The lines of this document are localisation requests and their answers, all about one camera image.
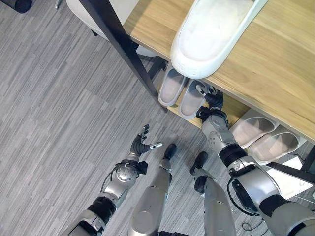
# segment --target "wooden shelf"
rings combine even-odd
[[[171,107],[167,107],[168,110],[172,111],[173,113],[179,115],[178,107],[181,103],[183,96],[185,94],[186,88],[183,89],[181,95],[179,96],[176,104]],[[224,94],[224,106],[222,109],[226,114],[228,118],[229,126],[231,127],[242,115],[249,110],[249,107],[245,104],[235,100],[234,98]],[[201,128],[201,119],[194,118],[194,119],[188,119],[188,122],[192,123],[193,125]]]
[[[124,28],[135,42],[170,61],[173,38],[192,3],[140,0]],[[207,80],[315,143],[314,14],[314,0],[269,0]],[[233,109],[226,112],[231,122],[240,117]]]

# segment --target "white object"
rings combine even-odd
[[[139,2],[139,0],[109,0],[109,2],[111,3],[118,19],[123,25],[126,22],[128,16],[131,14],[133,9],[137,5],[137,3]],[[67,5],[70,8],[70,10],[74,13],[74,15],[76,15],[81,21],[83,21],[84,24],[86,24],[91,30],[93,30],[95,33],[102,36],[108,41],[105,34],[98,27],[96,22],[89,15],[89,13],[83,7],[79,0],[67,0]],[[151,52],[150,50],[142,46],[138,47],[137,53],[148,57],[156,56],[155,53]]]
[[[241,148],[247,148],[263,135],[274,131],[279,123],[263,114],[249,109],[231,128],[235,140]]]
[[[161,89],[158,92],[158,101],[163,106],[173,106],[181,94],[187,78],[178,73],[171,63],[168,64]]]
[[[292,159],[285,161],[282,164],[298,170],[302,168],[302,163],[299,160],[298,156],[293,156]],[[307,183],[303,180],[300,180],[299,178],[290,176],[275,169],[269,169],[267,170],[267,173],[278,184],[280,194],[285,199],[292,198],[293,196],[302,193],[303,191],[312,187],[310,183]]]
[[[268,0],[195,0],[171,48],[174,68],[202,79],[224,62]]]
[[[196,89],[196,85],[201,86],[205,91],[209,90],[209,85],[200,80],[190,80],[182,102],[178,108],[179,114],[185,119],[192,119],[196,116],[198,109],[205,102],[204,97]]]
[[[259,165],[266,165],[297,150],[305,142],[306,139],[280,125],[273,132],[254,142],[248,149],[248,155]]]

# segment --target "black metal table leg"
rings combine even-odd
[[[306,158],[302,168],[300,170],[297,170],[295,168],[285,166],[276,162],[271,162],[267,164],[266,166],[269,166],[270,168],[276,169],[278,171],[281,171],[283,173],[286,173],[288,175],[297,177],[301,180],[304,180],[308,183],[315,184],[315,175],[313,173],[309,172],[310,166],[314,163],[315,161],[315,148],[313,147],[312,151]]]
[[[158,102],[158,91],[149,73],[144,68],[136,49],[139,46],[132,41],[119,21],[109,0],[79,0],[108,40],[115,47],[130,69],[137,76],[151,96]]]

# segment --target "gray carpet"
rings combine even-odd
[[[178,152],[161,229],[202,236],[203,198],[193,190],[189,167],[199,152],[208,152],[205,168],[225,188],[224,165],[198,128],[156,105],[110,43],[94,37],[65,1],[58,11],[54,4],[33,1],[21,15],[0,2],[0,236],[58,235],[97,197],[146,123],[147,142],[164,146],[141,157],[148,174],[130,190],[104,235],[126,236],[137,200],[174,142]],[[142,59],[149,68],[152,61]],[[303,156],[311,147],[303,145]],[[233,210],[238,235],[250,235],[241,223],[254,226],[260,218]],[[265,229],[262,224],[253,235]]]

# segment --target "slipper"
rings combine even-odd
[[[161,89],[158,92],[158,101],[165,107],[173,106],[187,82],[187,78],[178,73],[168,64]]]
[[[203,81],[190,80],[182,102],[178,108],[180,116],[185,119],[192,119],[196,117],[198,109],[205,102],[202,94],[200,94],[196,89],[196,85],[200,85],[203,89],[205,89],[205,91],[208,91],[210,88],[210,86]]]
[[[279,123],[249,109],[229,130],[241,148],[245,149],[263,135],[274,131],[278,126]]]
[[[272,133],[254,142],[248,149],[248,155],[259,165],[266,165],[297,150],[305,142],[306,139],[280,125]]]
[[[191,79],[212,75],[268,0],[195,0],[173,40],[174,68]]]

